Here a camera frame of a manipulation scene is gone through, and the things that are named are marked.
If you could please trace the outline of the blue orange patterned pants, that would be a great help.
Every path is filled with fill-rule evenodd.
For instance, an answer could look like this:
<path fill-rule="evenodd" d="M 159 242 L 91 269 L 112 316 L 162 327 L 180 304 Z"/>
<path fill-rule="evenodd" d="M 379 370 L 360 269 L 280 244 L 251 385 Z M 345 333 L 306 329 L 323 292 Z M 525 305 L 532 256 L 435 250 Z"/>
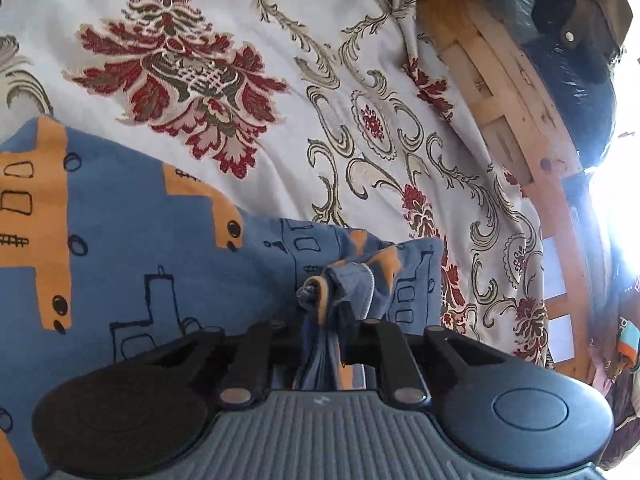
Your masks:
<path fill-rule="evenodd" d="M 435 237 L 254 216 L 158 159 L 40 116 L 1 145 L 1 474 L 48 473 L 38 401 L 70 378 L 197 330 L 312 309 L 418 334 L 442 287 Z"/>

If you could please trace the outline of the floral white bedspread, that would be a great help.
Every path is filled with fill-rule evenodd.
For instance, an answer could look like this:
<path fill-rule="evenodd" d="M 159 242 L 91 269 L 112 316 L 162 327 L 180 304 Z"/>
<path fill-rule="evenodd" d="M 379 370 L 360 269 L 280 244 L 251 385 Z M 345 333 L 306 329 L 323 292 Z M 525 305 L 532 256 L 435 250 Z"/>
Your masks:
<path fill-rule="evenodd" d="M 450 330 L 548 361 L 541 226 L 418 0 L 1 0 L 1 132 L 46 113 L 255 214 L 437 237 Z"/>

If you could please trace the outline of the black plastic bag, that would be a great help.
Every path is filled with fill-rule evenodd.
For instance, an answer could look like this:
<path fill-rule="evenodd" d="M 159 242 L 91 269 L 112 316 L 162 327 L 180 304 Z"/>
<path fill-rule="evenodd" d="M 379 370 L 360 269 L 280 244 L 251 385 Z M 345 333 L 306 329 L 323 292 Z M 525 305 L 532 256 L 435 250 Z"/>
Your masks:
<path fill-rule="evenodd" d="M 535 0 L 492 0 L 494 12 L 524 50 L 546 86 L 585 168 L 600 164 L 615 126 L 616 97 L 606 70 L 594 82 L 591 61 L 581 46 L 563 47 L 538 32 L 532 12 Z"/>

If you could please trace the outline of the dark jacket on bedframe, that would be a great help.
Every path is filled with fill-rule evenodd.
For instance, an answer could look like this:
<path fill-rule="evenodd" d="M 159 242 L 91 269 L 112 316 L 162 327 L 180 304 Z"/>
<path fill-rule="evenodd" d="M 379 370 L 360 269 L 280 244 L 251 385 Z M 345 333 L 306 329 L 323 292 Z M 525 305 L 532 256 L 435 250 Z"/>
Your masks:
<path fill-rule="evenodd" d="M 532 19 L 538 32 L 558 40 L 580 78 L 604 84 L 634 12 L 628 0 L 535 0 Z"/>

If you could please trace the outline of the wooden bed frame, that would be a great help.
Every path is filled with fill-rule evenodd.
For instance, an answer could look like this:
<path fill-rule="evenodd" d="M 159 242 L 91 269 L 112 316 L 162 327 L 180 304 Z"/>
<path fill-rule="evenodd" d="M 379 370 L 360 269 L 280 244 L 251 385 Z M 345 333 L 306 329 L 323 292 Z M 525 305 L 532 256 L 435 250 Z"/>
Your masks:
<path fill-rule="evenodd" d="M 490 14 L 486 0 L 418 0 L 418 18 L 490 154 L 518 179 L 559 257 L 566 291 L 549 299 L 547 309 L 552 318 L 570 316 L 575 355 L 555 368 L 591 382 L 596 369 L 589 355 L 589 274 L 563 190 L 564 179 L 582 165 L 567 128 L 532 62 Z"/>

